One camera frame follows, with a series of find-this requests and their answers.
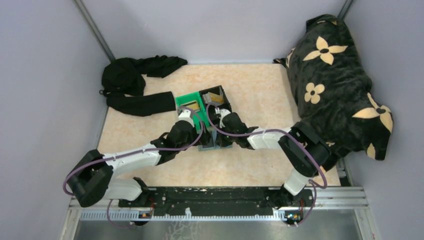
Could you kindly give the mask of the sage green card holder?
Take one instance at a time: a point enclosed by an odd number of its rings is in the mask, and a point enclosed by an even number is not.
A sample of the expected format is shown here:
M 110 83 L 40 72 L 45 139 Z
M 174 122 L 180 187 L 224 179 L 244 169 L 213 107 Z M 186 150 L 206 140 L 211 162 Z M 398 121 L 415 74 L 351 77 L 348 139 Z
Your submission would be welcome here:
M 231 149 L 233 145 L 228 146 L 219 146 L 216 143 L 217 140 L 217 131 L 216 130 L 207 130 L 207 132 L 211 135 L 210 141 L 206 145 L 199 145 L 197 149 L 201 151 L 211 151 L 211 150 L 219 150 L 219 149 Z

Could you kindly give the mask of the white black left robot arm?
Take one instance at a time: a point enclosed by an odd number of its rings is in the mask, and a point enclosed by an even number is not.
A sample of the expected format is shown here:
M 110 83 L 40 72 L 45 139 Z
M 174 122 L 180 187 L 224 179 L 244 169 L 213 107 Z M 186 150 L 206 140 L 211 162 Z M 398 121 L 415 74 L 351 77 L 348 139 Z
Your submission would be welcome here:
M 101 200 L 118 200 L 123 208 L 148 205 L 152 197 L 144 181 L 140 177 L 120 179 L 119 176 L 167 163 L 192 146 L 208 144 L 213 139 L 212 134 L 202 121 L 197 130 L 194 118 L 199 115 L 185 108 L 170 131 L 139 148 L 107 154 L 97 149 L 88 151 L 66 176 L 63 191 L 74 196 L 83 208 Z

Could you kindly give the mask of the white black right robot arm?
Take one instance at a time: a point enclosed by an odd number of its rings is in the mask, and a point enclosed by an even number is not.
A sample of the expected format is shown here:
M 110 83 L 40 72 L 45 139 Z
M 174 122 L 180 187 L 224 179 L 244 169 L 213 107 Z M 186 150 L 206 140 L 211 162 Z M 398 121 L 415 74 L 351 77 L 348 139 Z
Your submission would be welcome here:
M 313 177 L 321 176 L 325 189 L 328 185 L 321 166 L 330 156 L 327 144 L 308 125 L 297 122 L 286 129 L 263 129 L 247 127 L 235 112 L 215 107 L 218 125 L 211 126 L 217 131 L 219 145 L 236 143 L 249 150 L 282 150 L 293 169 L 283 183 L 279 193 L 271 197 L 276 207 L 295 206 L 301 203 L 302 192 L 307 184 L 314 184 Z

